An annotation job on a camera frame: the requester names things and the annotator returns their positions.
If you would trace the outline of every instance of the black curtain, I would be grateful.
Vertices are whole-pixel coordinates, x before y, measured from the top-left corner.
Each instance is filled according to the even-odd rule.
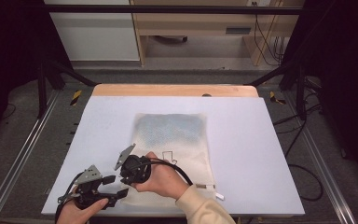
[[[309,0],[306,4],[316,8],[325,3]],[[296,50],[323,14],[299,18],[283,63],[297,55]],[[358,161],[358,1],[337,0],[313,32],[316,38],[310,40],[300,62],[307,76],[320,78],[326,115],[342,147]]]
[[[44,4],[43,0],[0,1],[0,120],[10,91],[37,79],[42,61],[54,60],[72,69],[48,12],[24,10],[24,3]],[[60,71],[49,66],[46,71],[48,79],[62,87]]]

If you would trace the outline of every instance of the person's left hand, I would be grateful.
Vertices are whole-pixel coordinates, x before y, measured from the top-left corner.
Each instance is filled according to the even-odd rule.
[[[74,200],[66,203],[63,207],[57,224],[84,224],[97,212],[104,208],[108,199],[101,199],[83,210],[79,209]]]

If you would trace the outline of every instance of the black horizontal bar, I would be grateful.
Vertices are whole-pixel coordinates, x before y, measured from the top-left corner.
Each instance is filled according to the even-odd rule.
[[[302,7],[127,6],[127,5],[24,5],[29,9],[70,13],[179,13],[302,15],[317,12]]]

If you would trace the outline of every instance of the person's right hand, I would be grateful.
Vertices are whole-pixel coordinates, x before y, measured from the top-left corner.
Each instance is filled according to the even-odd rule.
[[[151,161],[157,158],[153,152],[147,153],[146,157]],[[139,192],[152,191],[175,200],[178,200],[189,187],[172,167],[162,164],[152,164],[152,173],[149,179],[143,184],[135,183],[132,186]]]

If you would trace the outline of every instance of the sleeve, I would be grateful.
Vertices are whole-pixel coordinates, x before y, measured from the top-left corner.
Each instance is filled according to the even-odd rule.
[[[235,224],[234,219],[219,203],[203,197],[194,185],[176,201],[176,206],[185,212],[188,224]]]

